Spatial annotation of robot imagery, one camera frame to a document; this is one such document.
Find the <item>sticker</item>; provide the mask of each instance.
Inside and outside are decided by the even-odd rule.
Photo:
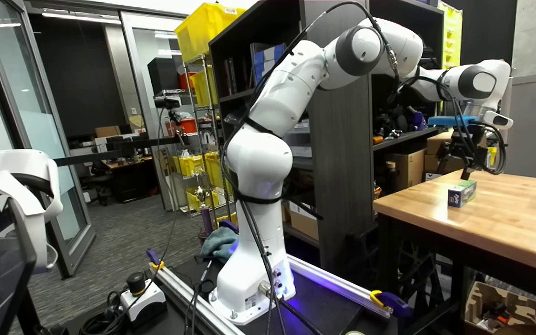
[[[245,309],[255,307],[255,295],[245,299]]]

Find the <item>gray carpet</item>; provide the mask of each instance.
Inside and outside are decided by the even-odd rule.
[[[96,307],[112,290],[120,290],[126,277],[147,265],[145,250],[160,257],[174,218],[164,212],[159,195],[127,204],[98,202],[88,207],[96,239],[72,278],[61,280],[57,272],[33,276],[28,288],[44,326],[64,323]],[[217,215],[226,215],[220,208]],[[166,264],[178,265],[200,252],[197,234],[202,218],[177,213],[175,231]],[[12,333],[19,333],[14,325]]]

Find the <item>metal rack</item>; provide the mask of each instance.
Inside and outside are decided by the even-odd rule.
[[[198,154],[201,155],[203,170],[200,171],[200,172],[196,172],[196,174],[194,174],[194,175],[184,175],[184,174],[182,174],[180,172],[176,172],[176,173],[180,174],[181,180],[183,180],[183,181],[189,181],[189,180],[192,180],[193,178],[195,178],[195,180],[198,181],[197,185],[202,187],[202,189],[204,189],[205,193],[210,193],[210,196],[206,197],[206,201],[210,203],[209,207],[210,207],[210,210],[213,212],[214,221],[216,221],[217,217],[216,217],[215,210],[217,208],[221,208],[221,207],[226,206],[228,216],[229,216],[229,219],[230,219],[230,215],[231,215],[230,204],[234,203],[232,200],[230,200],[229,193],[228,193],[228,191],[226,191],[226,189],[224,189],[222,191],[217,191],[216,190],[216,189],[220,189],[220,188],[217,187],[216,185],[211,184],[210,177],[208,175],[209,169],[208,169],[208,164],[206,162],[207,159],[206,159],[205,154],[210,151],[212,146],[210,144],[204,145],[202,143],[202,131],[205,131],[205,130],[210,130],[211,131],[211,134],[212,134],[212,136],[214,136],[214,139],[215,139],[216,144],[217,144],[215,148],[218,151],[219,155],[221,155],[221,146],[220,146],[220,142],[219,142],[219,132],[217,130],[217,121],[216,121],[216,112],[215,112],[216,107],[212,104],[211,97],[210,97],[210,105],[209,106],[198,106],[198,105],[196,105],[194,103],[194,101],[195,101],[194,98],[196,97],[196,95],[194,94],[193,87],[191,87],[190,83],[189,83],[189,67],[190,66],[202,66],[204,74],[206,75],[206,86],[207,86],[208,94],[211,95],[210,78],[209,78],[209,75],[208,75],[208,72],[207,72],[209,65],[210,65],[210,63],[208,62],[208,58],[204,54],[199,55],[198,57],[195,57],[192,60],[183,62],[183,68],[185,69],[185,76],[186,76],[186,82],[187,82],[187,85],[188,85],[188,89],[165,90],[162,93],[165,94],[166,97],[179,97],[179,98],[189,97],[191,102],[192,102],[191,107],[192,107],[192,112],[193,112],[194,118],[195,118],[195,125],[196,125],[197,133],[188,134],[188,136],[197,136],[198,137],[199,146],[198,146],[198,148],[196,150],[197,152],[194,153],[194,154],[195,155],[198,155]],[[208,111],[208,114],[210,114],[210,119],[211,119],[210,127],[204,127],[205,123],[200,123],[200,120],[198,119],[198,112],[200,112],[200,111]],[[183,146],[183,145],[181,145],[181,144],[175,144],[174,145],[175,152],[177,153],[177,157],[179,157],[179,152],[180,152],[180,150],[178,150],[178,146]],[[179,166],[177,166],[177,170],[181,171],[181,162],[179,162],[178,165]],[[173,189],[176,189],[176,185],[174,184],[173,176],[171,175],[172,173],[170,172],[170,170],[169,170],[169,174],[170,174],[169,178],[170,178],[170,182],[172,183],[172,187],[173,187]],[[226,188],[226,185],[227,185],[226,180],[225,180],[224,176],[222,176],[222,174],[221,174],[221,177],[222,177],[222,180],[223,180],[223,185]],[[189,205],[189,200],[187,200],[187,187],[183,187],[183,191],[185,193],[186,201],[187,201],[188,204],[186,206],[181,206],[180,210],[182,212],[186,213],[186,214],[189,214],[190,216],[200,215],[201,212],[192,210],[192,208]],[[216,193],[219,193],[219,195],[222,195],[225,198],[225,203],[221,204],[221,205],[215,204],[213,196],[212,196],[212,192],[216,192]]]

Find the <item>bottle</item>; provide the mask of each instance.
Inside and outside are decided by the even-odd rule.
[[[398,191],[398,170],[396,170],[396,162],[387,161],[386,162],[386,194],[392,194]]]

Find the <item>blue towel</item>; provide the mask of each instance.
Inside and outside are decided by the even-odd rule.
[[[239,244],[239,236],[227,227],[220,227],[206,238],[200,254],[202,257],[212,255],[221,262],[226,263],[230,255],[235,252],[237,244]]]

